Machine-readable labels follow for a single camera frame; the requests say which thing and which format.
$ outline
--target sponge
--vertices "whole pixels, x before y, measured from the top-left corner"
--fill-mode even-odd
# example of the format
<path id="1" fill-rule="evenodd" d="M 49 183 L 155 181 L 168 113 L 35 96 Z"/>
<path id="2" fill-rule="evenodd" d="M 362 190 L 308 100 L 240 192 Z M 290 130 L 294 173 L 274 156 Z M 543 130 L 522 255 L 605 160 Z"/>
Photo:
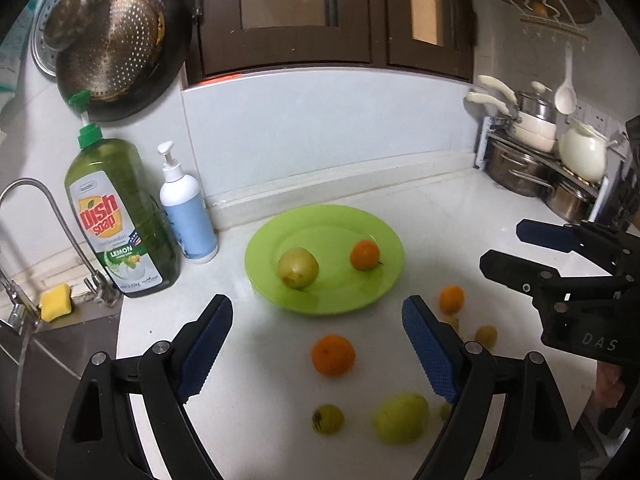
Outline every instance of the sponge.
<path id="1" fill-rule="evenodd" d="M 71 312 L 71 288 L 62 283 L 40 297 L 40 317 L 48 322 Z"/>

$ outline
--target sink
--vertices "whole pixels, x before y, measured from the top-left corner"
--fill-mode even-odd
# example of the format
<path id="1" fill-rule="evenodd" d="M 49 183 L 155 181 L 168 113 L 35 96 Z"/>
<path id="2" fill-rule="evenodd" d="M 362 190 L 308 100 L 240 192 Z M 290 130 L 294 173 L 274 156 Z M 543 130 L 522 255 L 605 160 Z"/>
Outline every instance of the sink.
<path id="1" fill-rule="evenodd" d="M 66 414 L 89 359 L 99 351 L 115 357 L 121 304 L 85 302 L 24 337 L 14 390 L 15 441 L 40 478 L 54 477 Z"/>

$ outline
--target screw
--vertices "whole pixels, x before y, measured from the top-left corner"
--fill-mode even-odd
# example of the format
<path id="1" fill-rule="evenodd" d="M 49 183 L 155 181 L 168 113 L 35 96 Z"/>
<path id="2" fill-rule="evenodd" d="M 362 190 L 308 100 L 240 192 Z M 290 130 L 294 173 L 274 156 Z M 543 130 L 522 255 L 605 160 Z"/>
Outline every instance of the screw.
<path id="1" fill-rule="evenodd" d="M 529 359 L 532 363 L 535 363 L 537 365 L 541 365 L 543 362 L 545 362 L 545 358 L 540 352 L 529 352 Z"/>
<path id="2" fill-rule="evenodd" d="M 154 354 L 164 354 L 169 349 L 170 343 L 168 341 L 158 341 L 151 347 Z"/>
<path id="3" fill-rule="evenodd" d="M 98 352 L 92 355 L 91 362 L 94 365 L 98 366 L 98 365 L 101 365 L 103 362 L 105 362 L 106 359 L 107 359 L 107 354 L 105 354 L 104 352 Z"/>
<path id="4" fill-rule="evenodd" d="M 482 345 L 475 341 L 469 341 L 465 344 L 465 350 L 473 355 L 478 355 L 482 353 Z"/>

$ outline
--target human hand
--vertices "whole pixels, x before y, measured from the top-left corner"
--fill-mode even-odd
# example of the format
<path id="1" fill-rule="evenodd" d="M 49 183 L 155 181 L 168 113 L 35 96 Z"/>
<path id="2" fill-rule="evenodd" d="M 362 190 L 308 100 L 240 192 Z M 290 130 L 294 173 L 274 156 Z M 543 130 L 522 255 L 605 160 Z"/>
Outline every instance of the human hand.
<path id="1" fill-rule="evenodd" d="M 621 373 L 619 366 L 598 361 L 595 401 L 601 408 L 615 408 L 620 402 L 625 392 L 625 384 L 620 381 Z"/>

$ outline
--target white countertop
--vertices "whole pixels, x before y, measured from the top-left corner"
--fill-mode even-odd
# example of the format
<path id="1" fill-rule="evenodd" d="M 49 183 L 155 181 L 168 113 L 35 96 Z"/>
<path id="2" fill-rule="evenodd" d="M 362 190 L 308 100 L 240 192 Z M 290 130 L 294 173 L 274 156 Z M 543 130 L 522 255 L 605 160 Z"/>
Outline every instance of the white countertop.
<path id="1" fill-rule="evenodd" d="M 244 250 L 266 220 L 220 233 L 220 252 L 208 264 L 184 263 L 171 288 L 126 299 L 120 317 L 117 357 L 142 354 L 155 341 L 171 340 L 198 317 L 215 294 L 227 295 L 234 322 L 202 392 L 186 405 L 194 428 L 226 480 L 389 480 L 413 478 L 442 425 L 436 396 L 401 323 L 402 300 L 420 294 L 437 309 L 443 286 L 460 285 L 465 307 L 460 332 L 498 328 L 494 353 L 523 357 L 540 351 L 549 362 L 575 424 L 595 382 L 595 362 L 546 348 L 531 300 L 486 280 L 480 256 L 489 249 L 530 258 L 563 276 L 603 275 L 577 254 L 523 244 L 515 227 L 522 218 L 561 224 L 544 203 L 467 170 L 408 182 L 338 200 L 366 210 L 398 233 L 406 263 L 394 288 L 375 304 L 337 317 L 305 317 L 281 310 L 252 290 L 244 273 Z M 347 337 L 356 366 L 338 379 L 320 376 L 309 349 L 327 333 Z M 423 394 L 430 403 L 427 435 L 409 446 L 377 441 L 371 419 L 377 405 L 400 391 Z M 313 410 L 340 406 L 343 430 L 331 437 L 312 430 Z M 156 478 L 169 479 L 146 418 L 142 399 L 132 396 L 145 453 Z M 495 397 L 468 478 L 481 475 L 497 431 L 502 398 Z"/>

